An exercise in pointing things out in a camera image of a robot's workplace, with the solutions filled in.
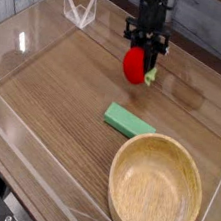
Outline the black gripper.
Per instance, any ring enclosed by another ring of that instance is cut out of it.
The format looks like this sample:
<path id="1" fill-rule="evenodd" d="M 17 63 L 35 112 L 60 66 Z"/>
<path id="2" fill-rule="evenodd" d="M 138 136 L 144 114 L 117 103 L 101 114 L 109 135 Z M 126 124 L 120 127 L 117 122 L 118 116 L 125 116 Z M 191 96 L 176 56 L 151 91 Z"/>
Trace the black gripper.
<path id="1" fill-rule="evenodd" d="M 169 39 L 171 39 L 171 31 L 167 24 L 163 24 L 160 28 L 152 30 L 143 28 L 139 25 L 137 18 L 131 16 L 126 18 L 126 28 L 124 30 L 124 38 L 131 41 L 132 47 L 140 46 L 144 48 L 147 43 L 150 43 L 151 48 L 145 49 L 144 56 L 144 72 L 148 73 L 155 67 L 158 53 L 167 55 L 169 51 Z"/>

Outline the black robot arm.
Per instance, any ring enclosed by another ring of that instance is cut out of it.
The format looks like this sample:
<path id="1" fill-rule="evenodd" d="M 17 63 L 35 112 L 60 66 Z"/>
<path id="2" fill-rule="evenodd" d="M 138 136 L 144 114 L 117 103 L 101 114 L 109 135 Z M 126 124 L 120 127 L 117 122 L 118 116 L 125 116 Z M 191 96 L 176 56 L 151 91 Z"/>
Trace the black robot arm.
<path id="1" fill-rule="evenodd" d="M 170 29 L 166 23 L 168 0 L 139 0 L 137 17 L 126 18 L 124 38 L 130 41 L 131 47 L 141 47 L 144 52 L 144 71 L 147 73 L 155 67 L 158 54 L 169 51 Z"/>

